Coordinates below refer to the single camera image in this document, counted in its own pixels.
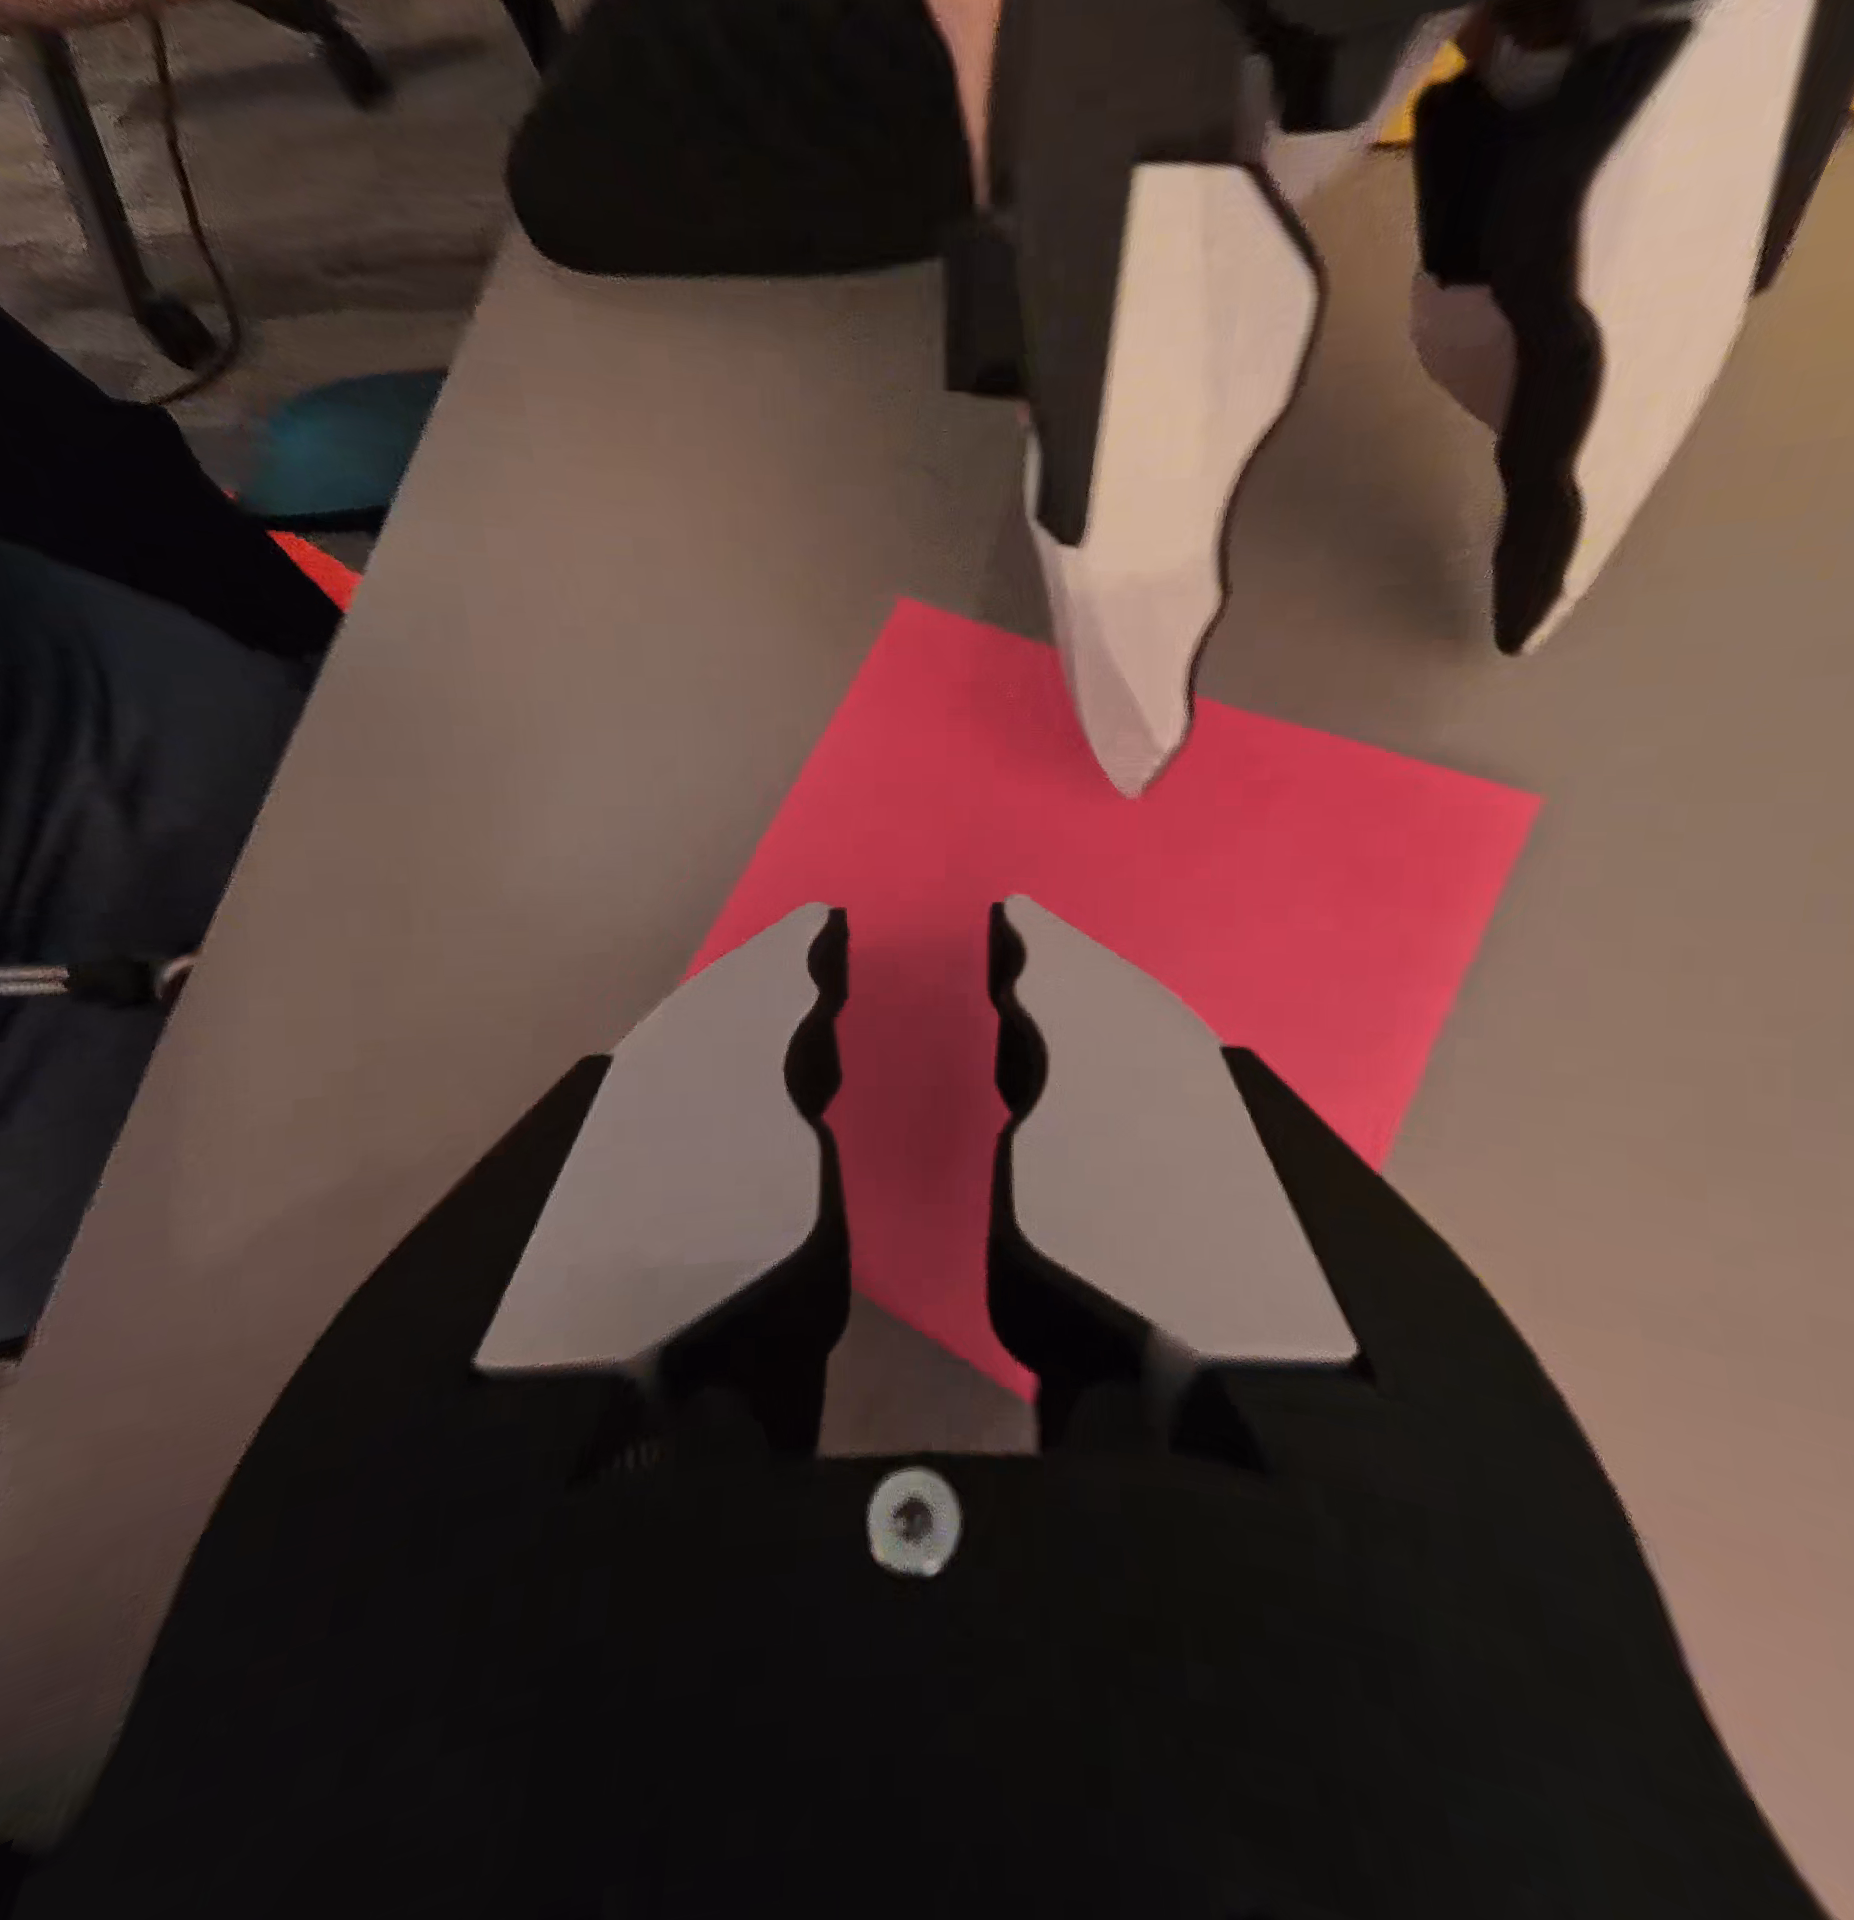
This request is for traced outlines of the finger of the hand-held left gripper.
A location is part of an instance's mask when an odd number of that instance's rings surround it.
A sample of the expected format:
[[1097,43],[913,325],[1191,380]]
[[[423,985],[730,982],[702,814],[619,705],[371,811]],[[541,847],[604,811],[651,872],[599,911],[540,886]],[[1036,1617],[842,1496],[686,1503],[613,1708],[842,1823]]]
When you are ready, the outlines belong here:
[[1087,533],[1029,533],[1072,723],[1122,800],[1191,734],[1205,636],[1229,608],[1229,514],[1298,394],[1322,265],[1254,168],[1150,161],[1130,182]]
[[1418,108],[1418,367],[1493,440],[1493,653],[1544,653],[1697,434],[1755,300],[1815,4],[1644,4]]

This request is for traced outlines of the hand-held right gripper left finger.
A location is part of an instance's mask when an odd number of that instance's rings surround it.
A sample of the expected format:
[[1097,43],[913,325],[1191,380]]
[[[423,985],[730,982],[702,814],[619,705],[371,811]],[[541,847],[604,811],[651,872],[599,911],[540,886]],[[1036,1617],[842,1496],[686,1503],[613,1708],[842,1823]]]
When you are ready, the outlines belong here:
[[826,1126],[842,999],[848,924],[798,902],[626,1028],[471,1356],[483,1374],[604,1374],[657,1426],[713,1393],[770,1454],[821,1454],[848,1317]]

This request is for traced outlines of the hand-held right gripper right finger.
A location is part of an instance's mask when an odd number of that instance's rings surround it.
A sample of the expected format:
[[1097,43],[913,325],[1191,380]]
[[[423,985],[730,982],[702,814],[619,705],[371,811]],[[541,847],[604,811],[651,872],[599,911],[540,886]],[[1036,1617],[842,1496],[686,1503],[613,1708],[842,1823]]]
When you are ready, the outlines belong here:
[[1229,1435],[1235,1372],[1344,1374],[1357,1333],[1219,1028],[1036,901],[984,917],[984,1317],[1036,1374],[1039,1454]]

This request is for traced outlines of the red floral origami paper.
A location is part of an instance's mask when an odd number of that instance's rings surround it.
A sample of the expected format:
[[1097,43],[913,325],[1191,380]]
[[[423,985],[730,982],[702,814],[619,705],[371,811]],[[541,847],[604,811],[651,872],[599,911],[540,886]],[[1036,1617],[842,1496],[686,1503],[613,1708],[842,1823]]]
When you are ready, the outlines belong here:
[[1039,901],[1379,1163],[1535,814],[1516,786],[1205,700],[1130,803],[1054,647],[899,601],[690,974],[798,902],[842,911],[826,1123],[856,1287],[1029,1399],[984,1326],[984,911]]

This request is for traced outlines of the person's left hand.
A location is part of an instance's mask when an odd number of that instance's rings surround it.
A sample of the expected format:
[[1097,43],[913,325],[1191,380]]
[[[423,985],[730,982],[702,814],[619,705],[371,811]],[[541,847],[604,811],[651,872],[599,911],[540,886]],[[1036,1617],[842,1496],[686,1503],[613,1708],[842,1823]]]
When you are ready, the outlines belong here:
[[927,0],[927,18],[932,18],[932,31],[950,55],[950,69],[954,69],[969,176],[973,176],[973,201],[984,209],[990,201],[984,114],[990,114],[990,57],[999,57],[1003,0]]

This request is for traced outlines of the person's legs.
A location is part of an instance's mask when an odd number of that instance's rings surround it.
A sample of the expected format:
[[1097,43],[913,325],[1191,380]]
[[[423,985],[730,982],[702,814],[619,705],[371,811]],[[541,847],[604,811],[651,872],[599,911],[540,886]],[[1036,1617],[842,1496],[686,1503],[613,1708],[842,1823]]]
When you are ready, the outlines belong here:
[[338,601],[0,306],[0,1361],[71,1260]]

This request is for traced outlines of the teal round stool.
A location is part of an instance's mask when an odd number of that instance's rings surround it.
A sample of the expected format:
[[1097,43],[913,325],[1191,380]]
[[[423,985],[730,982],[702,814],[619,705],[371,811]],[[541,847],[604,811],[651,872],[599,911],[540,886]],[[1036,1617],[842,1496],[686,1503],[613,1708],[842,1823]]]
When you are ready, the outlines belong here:
[[287,540],[380,540],[432,428],[445,380],[445,367],[364,375],[300,389],[259,415],[239,485],[245,514]]

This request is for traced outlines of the black furniture leg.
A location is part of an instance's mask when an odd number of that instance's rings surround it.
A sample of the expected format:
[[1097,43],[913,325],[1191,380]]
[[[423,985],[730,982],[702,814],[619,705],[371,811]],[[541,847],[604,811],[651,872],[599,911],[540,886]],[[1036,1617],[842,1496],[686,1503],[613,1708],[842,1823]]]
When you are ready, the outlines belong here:
[[91,259],[103,265],[109,289],[127,300],[136,331],[183,375],[209,375],[217,344],[202,325],[202,311],[175,298],[168,298],[145,278],[145,259],[136,246],[109,142],[97,131],[91,97],[77,85],[71,43],[58,31],[16,31],[13,43],[29,114],[42,127],[42,142],[54,155],[54,170],[71,196],[77,231]]

